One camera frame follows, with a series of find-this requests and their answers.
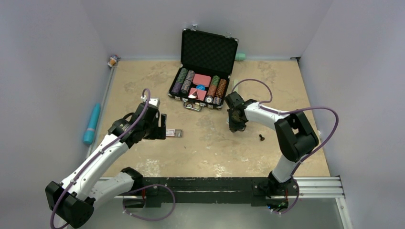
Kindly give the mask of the red white staple box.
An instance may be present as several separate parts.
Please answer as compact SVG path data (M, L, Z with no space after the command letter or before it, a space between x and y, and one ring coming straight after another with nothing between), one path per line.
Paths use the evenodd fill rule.
M182 137L182 129L166 129L166 137Z

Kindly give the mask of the green stapler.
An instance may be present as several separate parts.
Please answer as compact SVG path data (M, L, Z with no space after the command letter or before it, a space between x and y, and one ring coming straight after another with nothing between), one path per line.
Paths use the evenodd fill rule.
M233 91L234 92L238 92L238 86L237 86L238 83L239 83L239 80L234 79L234 82L233 82Z

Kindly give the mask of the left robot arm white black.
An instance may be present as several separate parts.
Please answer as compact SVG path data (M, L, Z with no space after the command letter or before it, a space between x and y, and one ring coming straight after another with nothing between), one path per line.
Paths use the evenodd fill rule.
M115 177L100 182L108 168L133 145L141 140L166 138L166 115L159 112L157 98L141 102L135 112L116 120L100 145L68 177L61 182L50 182L45 194L52 211L50 226L55 229L55 217L78 229L85 225L95 209L120 194L137 195L147 188L143 175L127 167Z

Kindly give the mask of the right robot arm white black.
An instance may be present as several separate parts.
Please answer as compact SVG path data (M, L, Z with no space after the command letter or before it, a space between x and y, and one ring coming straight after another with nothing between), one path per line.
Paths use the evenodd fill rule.
M253 99L247 101L232 92L225 97L228 105L228 124L231 132L244 131L251 121L274 130L282 153L276 167L269 173L267 189L280 194L291 181L298 162L309 155L319 144L319 139L303 111L270 111Z

